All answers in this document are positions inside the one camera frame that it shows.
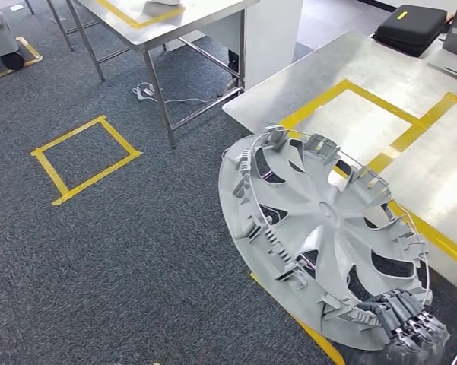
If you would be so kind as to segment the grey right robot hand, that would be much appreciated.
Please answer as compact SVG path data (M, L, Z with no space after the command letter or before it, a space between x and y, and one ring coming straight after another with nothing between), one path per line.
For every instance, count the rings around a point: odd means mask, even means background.
M390 290L357 306L376 315L389 340L382 350L368 354L367 364L438 364L450 338L444 323L407 290Z

